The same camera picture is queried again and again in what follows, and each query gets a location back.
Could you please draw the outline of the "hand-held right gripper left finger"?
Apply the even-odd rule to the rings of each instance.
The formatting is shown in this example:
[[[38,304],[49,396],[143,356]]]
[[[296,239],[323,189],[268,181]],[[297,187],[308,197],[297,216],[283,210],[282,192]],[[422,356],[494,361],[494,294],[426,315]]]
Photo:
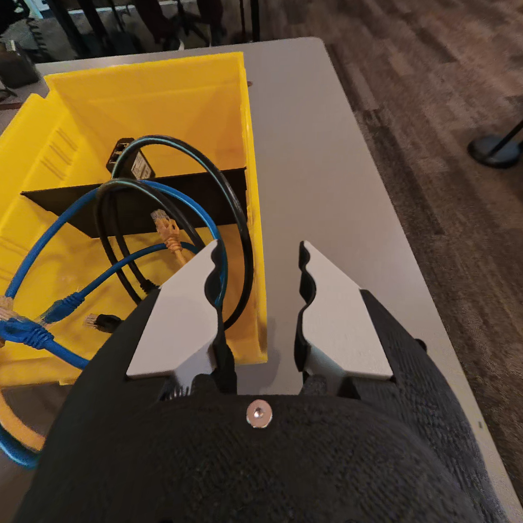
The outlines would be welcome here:
[[[211,346],[218,336],[222,242],[212,240],[160,287],[126,371],[130,380],[171,378],[183,391],[196,375],[217,366]]]

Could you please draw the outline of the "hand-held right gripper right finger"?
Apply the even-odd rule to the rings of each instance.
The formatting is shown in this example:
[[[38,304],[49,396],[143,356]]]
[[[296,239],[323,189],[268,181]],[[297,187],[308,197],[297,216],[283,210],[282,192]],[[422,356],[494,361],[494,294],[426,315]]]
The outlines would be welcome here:
[[[319,376],[337,396],[352,378],[389,381],[393,370],[362,289],[309,241],[299,245],[299,294],[294,362],[304,381]]]

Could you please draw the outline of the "black ethernet port adapter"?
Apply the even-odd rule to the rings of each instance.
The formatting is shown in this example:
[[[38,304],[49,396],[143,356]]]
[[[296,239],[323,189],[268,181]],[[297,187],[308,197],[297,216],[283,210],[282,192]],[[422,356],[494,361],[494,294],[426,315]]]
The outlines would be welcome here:
[[[121,157],[125,149],[134,141],[134,138],[120,138],[111,152],[106,163],[106,169],[112,174],[117,160]],[[124,159],[122,167],[119,170],[117,178],[128,178],[132,180],[152,180],[155,178],[150,163],[145,158],[141,150],[133,151],[128,157]]]

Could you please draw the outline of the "yellow plastic bin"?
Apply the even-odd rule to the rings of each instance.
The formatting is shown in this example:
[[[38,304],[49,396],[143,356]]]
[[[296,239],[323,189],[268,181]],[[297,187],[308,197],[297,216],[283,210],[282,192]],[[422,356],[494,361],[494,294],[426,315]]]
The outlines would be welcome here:
[[[267,361],[263,241],[249,90],[239,52],[118,65],[48,75],[49,93],[29,96],[1,134],[1,296],[30,248],[61,210],[45,210],[23,193],[98,185],[120,139],[166,135],[208,157],[231,180],[247,214],[254,250],[254,284],[244,312],[226,332],[236,363]],[[186,154],[164,145],[142,149],[156,178],[201,173],[192,196],[205,191],[226,204],[212,177]],[[34,320],[56,300],[80,291],[109,268],[100,240],[66,224],[44,248],[14,298],[14,311]],[[84,324],[90,314],[125,320],[136,305],[116,275],[75,312],[49,327],[56,341],[92,358],[107,339]],[[80,370],[44,350],[6,342],[1,348],[1,388],[75,382]]]

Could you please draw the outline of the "black bin divider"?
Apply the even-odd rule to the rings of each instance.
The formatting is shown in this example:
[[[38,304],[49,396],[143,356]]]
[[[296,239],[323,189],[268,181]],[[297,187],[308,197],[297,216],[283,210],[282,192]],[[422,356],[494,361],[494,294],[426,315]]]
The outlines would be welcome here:
[[[236,194],[241,208],[247,210],[246,203],[246,168],[226,169],[222,172]],[[212,218],[216,226],[235,224],[232,210],[217,183],[208,173],[192,173],[177,176],[165,176],[157,182],[178,190],[198,203]],[[22,195],[46,211],[56,216],[61,215],[77,199],[100,184],[24,191]],[[122,234],[144,234],[154,232],[151,213],[155,210],[154,202],[138,191],[124,190],[116,198],[119,226]],[[99,238],[94,218],[95,204],[87,203],[68,223],[92,239]]]

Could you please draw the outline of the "black stanchion base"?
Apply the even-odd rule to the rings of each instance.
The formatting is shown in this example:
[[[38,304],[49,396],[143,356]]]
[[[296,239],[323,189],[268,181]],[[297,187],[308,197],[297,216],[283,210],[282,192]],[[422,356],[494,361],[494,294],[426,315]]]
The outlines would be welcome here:
[[[522,120],[504,136],[486,135],[472,140],[467,153],[480,165],[506,169],[513,167],[522,159],[522,141],[515,137],[522,131]]]

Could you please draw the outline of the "black bag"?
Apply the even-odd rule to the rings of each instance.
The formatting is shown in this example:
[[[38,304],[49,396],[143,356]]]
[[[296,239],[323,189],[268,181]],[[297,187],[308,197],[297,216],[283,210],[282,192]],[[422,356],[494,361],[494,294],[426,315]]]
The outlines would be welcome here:
[[[14,40],[1,42],[1,83],[18,89],[38,83],[40,75],[27,52]]]

